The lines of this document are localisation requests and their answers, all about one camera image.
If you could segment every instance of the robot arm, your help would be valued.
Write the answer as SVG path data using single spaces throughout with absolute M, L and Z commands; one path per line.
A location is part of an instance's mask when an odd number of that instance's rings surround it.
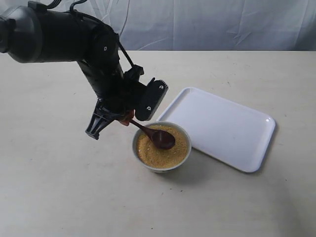
M 119 36 L 102 21 L 74 10 L 49 10 L 60 0 L 46 6 L 29 1 L 28 6 L 9 8 L 0 16 L 0 52 L 20 63 L 77 61 L 97 96 L 97 103 L 86 133 L 98 140 L 99 133 L 114 120 L 135 110 L 140 121 L 150 120 L 168 86 L 152 79 L 139 82 L 142 67 L 133 64 Z M 123 72 L 119 63 L 121 49 L 131 64 Z

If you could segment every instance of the white table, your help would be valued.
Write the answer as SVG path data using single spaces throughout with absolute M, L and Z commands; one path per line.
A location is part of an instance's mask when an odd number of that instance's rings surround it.
M 193 151 L 157 175 L 136 127 L 85 134 L 95 96 L 76 63 L 0 57 L 0 236 L 316 236 L 316 52 L 130 52 L 143 82 L 194 86 L 271 115 L 278 132 L 247 175 Z M 124 69 L 128 69 L 122 58 Z

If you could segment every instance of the bowl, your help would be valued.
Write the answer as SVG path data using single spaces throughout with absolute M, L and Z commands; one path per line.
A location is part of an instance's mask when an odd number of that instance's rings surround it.
M 136 159 L 143 165 L 145 166 L 147 169 L 149 169 L 150 171 L 152 172 L 155 172 L 155 173 L 166 173 L 166 172 L 169 172 L 171 170 L 174 170 L 176 168 L 178 168 L 179 166 L 181 166 L 189 157 L 190 153 L 191 153 L 191 149 L 192 149 L 192 144 L 191 144 L 191 140 L 190 140 L 190 137 L 188 135 L 188 133 L 182 128 L 180 127 L 179 125 L 177 124 L 174 124 L 172 122 L 153 122 L 153 123 L 149 123 L 147 125 L 145 125 L 145 127 L 149 127 L 151 125 L 165 125 L 165 126 L 170 126 L 170 127 L 174 127 L 176 128 L 178 131 L 180 131 L 186 138 L 187 140 L 187 144 L 188 144 L 188 151 L 187 151 L 187 155 L 186 157 L 177 165 L 173 166 L 173 167 L 170 167 L 170 168 L 154 168 L 154 167 L 151 167 L 151 166 L 148 166 L 146 164 L 144 164 L 139 156 L 138 156 L 138 151 L 137 151 L 137 142 L 138 142 L 138 139 L 139 139 L 139 136 L 143 133 L 142 130 L 138 130 L 135 135 L 134 135 L 134 138 L 133 138 L 133 143 L 132 143 L 132 146 L 133 146 L 133 152 L 134 152 L 134 155 L 136 157 Z

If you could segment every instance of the white tray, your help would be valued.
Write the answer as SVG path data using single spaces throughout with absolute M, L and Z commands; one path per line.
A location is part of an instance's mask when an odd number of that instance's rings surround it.
M 247 173 L 260 168 L 276 126 L 269 115 L 193 87 L 157 121 L 180 125 L 194 148 Z

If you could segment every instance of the white backdrop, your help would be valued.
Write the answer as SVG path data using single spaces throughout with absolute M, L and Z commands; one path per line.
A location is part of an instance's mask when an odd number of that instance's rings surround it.
M 26 4 L 2 0 L 0 10 Z M 77 9 L 111 25 L 127 49 L 316 49 L 316 0 L 88 0 Z

